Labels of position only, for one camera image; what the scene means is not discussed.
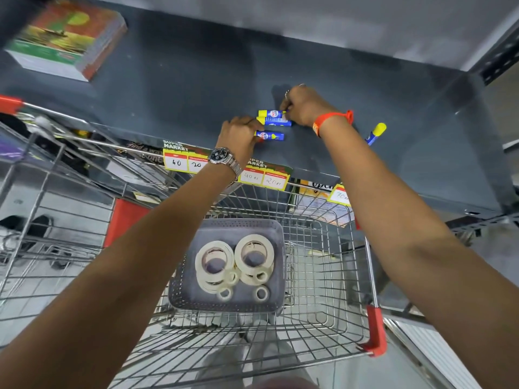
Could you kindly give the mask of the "person's right hand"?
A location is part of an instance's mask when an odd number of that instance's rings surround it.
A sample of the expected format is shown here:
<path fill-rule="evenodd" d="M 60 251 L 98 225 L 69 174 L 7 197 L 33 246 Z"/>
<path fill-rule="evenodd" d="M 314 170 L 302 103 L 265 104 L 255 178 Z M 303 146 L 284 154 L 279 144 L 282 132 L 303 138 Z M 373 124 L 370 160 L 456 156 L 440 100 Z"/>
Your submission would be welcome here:
<path fill-rule="evenodd" d="M 340 112 L 324 100 L 317 91 L 304 84 L 288 90 L 284 100 L 290 100 L 293 103 L 291 118 L 287 119 L 302 126 L 312 127 L 318 116 L 329 112 Z"/>

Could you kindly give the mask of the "person's left hand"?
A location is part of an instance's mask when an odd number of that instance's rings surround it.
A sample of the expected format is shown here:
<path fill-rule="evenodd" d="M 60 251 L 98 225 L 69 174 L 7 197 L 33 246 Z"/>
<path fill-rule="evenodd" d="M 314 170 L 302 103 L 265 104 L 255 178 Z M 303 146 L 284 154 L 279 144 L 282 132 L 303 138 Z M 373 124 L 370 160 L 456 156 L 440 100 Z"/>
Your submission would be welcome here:
<path fill-rule="evenodd" d="M 223 123 L 216 147 L 228 148 L 237 161 L 246 164 L 252 157 L 255 144 L 251 141 L 257 130 L 264 130 L 264 126 L 256 118 L 234 117 Z"/>

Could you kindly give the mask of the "person's left forearm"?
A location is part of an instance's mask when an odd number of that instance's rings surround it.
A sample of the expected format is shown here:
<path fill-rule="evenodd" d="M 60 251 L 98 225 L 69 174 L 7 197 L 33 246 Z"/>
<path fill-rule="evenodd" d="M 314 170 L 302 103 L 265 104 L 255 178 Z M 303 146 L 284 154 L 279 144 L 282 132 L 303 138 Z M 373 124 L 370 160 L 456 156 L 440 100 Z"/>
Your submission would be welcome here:
<path fill-rule="evenodd" d="M 235 177 L 208 163 L 105 248 L 0 353 L 0 389 L 107 389 Z"/>

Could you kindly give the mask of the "person's right forearm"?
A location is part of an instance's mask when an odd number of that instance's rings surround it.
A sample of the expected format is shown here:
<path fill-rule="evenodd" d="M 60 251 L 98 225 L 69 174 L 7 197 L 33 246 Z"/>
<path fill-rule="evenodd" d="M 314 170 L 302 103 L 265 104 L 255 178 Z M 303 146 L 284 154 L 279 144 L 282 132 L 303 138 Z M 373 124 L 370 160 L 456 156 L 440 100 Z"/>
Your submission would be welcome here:
<path fill-rule="evenodd" d="M 464 246 L 341 116 L 319 129 L 390 279 L 483 389 L 519 389 L 519 288 Z"/>

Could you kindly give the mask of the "silver wristwatch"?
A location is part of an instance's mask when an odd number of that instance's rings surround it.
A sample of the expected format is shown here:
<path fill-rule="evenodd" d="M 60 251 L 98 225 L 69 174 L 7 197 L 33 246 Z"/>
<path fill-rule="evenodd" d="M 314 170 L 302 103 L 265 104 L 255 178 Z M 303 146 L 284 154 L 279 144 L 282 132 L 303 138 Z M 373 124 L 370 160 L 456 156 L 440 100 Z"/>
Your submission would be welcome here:
<path fill-rule="evenodd" d="M 243 171 L 235 156 L 226 147 L 214 148 L 208 157 L 208 161 L 212 164 L 223 164 L 228 166 L 235 173 L 235 179 L 238 179 Z"/>

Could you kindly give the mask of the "yellow price tag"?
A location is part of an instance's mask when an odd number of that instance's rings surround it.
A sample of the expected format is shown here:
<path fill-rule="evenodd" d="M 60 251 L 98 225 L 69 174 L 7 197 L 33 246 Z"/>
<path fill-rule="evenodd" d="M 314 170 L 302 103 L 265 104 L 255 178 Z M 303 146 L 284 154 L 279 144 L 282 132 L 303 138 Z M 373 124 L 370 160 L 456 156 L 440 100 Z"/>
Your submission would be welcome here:
<path fill-rule="evenodd" d="M 238 183 L 285 191 L 293 173 L 291 167 L 251 158 L 237 178 Z"/>
<path fill-rule="evenodd" d="M 174 172 L 197 174 L 209 162 L 211 149 L 163 140 L 164 168 Z"/>
<path fill-rule="evenodd" d="M 327 201 L 330 203 L 351 207 L 351 203 L 347 196 L 345 187 L 342 185 L 342 183 L 338 183 L 334 186 L 334 188 L 328 195 Z"/>

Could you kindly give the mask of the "orange wristband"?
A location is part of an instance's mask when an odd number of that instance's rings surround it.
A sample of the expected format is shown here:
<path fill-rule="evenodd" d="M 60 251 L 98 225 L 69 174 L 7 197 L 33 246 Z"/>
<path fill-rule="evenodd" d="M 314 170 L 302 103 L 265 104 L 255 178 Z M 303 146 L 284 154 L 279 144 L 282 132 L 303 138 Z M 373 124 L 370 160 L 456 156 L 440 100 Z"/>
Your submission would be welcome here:
<path fill-rule="evenodd" d="M 320 138 L 320 129 L 321 129 L 322 124 L 325 121 L 327 121 L 327 119 L 332 118 L 332 117 L 345 118 L 350 125 L 353 125 L 353 123 L 354 123 L 354 112 L 352 110 L 348 110 L 345 113 L 342 113 L 342 112 L 325 113 L 323 115 L 318 116 L 312 125 L 312 130 L 314 131 L 314 133 L 317 137 Z"/>

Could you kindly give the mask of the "grey plastic basket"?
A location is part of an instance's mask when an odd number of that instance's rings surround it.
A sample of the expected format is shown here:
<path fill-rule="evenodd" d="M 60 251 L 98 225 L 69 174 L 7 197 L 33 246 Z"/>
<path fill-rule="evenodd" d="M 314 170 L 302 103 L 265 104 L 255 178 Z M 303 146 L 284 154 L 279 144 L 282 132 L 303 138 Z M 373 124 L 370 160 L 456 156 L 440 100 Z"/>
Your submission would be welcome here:
<path fill-rule="evenodd" d="M 207 243 L 226 242 L 236 247 L 246 236 L 258 234 L 271 242 L 274 249 L 274 270 L 266 282 L 269 297 L 257 301 L 254 286 L 242 281 L 234 286 L 230 301 L 219 300 L 216 294 L 204 291 L 196 279 L 196 254 Z M 170 281 L 168 298 L 177 309 L 203 312 L 278 313 L 283 307 L 285 284 L 285 242 L 282 225 L 275 220 L 253 218 L 206 219 L 191 242 L 185 258 Z"/>

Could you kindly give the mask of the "dark grey metal shelf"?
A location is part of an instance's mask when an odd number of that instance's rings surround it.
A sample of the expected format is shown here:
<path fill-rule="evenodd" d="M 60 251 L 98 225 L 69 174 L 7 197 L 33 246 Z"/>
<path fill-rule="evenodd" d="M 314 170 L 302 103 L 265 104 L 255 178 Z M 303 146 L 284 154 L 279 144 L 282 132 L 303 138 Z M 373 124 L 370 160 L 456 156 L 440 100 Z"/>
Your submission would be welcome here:
<path fill-rule="evenodd" d="M 233 116 L 276 107 L 305 83 L 366 136 L 434 209 L 491 218 L 519 212 L 480 76 L 162 12 L 95 1 L 128 32 L 90 83 L 22 68 L 0 50 L 0 94 L 100 124 L 116 136 L 213 147 Z"/>

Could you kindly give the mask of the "pile of white tape rolls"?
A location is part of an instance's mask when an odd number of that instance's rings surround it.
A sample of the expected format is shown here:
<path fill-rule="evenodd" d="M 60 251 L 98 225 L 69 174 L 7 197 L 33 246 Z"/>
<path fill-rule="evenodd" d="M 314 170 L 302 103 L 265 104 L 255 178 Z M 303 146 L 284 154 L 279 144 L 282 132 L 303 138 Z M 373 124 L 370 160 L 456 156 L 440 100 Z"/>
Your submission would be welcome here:
<path fill-rule="evenodd" d="M 234 288 L 243 283 L 252 288 L 252 298 L 264 303 L 270 298 L 266 283 L 275 268 L 274 245 L 263 235 L 251 234 L 235 248 L 224 241 L 206 243 L 195 257 L 199 288 L 223 303 L 230 302 Z"/>

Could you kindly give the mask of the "stack of colourful notebooks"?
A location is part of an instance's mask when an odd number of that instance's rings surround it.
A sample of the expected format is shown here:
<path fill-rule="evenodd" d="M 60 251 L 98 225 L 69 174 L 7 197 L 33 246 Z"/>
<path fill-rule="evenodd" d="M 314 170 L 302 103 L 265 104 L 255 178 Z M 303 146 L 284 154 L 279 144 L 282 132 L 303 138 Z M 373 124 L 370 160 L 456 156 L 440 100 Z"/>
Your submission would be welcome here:
<path fill-rule="evenodd" d="M 120 12 L 54 0 L 6 51 L 25 69 L 89 82 L 126 32 Z"/>

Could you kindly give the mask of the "black perforated shelf upright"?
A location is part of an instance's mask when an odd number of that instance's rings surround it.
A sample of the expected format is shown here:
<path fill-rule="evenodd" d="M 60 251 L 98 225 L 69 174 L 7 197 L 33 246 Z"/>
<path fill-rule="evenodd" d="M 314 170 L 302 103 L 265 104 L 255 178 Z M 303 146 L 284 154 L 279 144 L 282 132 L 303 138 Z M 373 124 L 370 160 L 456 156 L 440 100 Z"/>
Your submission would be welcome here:
<path fill-rule="evenodd" d="M 484 84 L 489 85 L 518 62 L 519 19 L 475 63 L 470 69 L 470 73 L 479 75 Z"/>

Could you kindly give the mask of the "person's grey trousers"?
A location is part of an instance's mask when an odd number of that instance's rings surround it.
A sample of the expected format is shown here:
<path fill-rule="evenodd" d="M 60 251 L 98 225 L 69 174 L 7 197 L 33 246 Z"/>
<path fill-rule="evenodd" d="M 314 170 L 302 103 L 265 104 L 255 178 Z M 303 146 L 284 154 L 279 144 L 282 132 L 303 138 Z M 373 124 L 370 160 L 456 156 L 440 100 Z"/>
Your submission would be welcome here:
<path fill-rule="evenodd" d="M 223 347 L 203 359 L 194 389 L 319 389 L 289 342 L 274 333 L 255 340 L 224 337 Z"/>

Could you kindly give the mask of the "white ribbed panel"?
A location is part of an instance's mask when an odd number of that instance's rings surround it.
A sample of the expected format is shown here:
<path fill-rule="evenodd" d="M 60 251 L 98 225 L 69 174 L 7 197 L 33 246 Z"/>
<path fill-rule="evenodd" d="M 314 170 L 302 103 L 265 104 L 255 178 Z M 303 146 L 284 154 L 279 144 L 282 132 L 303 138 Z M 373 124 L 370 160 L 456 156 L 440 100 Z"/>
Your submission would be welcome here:
<path fill-rule="evenodd" d="M 428 324 L 384 318 L 388 329 L 427 372 L 449 389 L 482 389 L 444 338 Z"/>

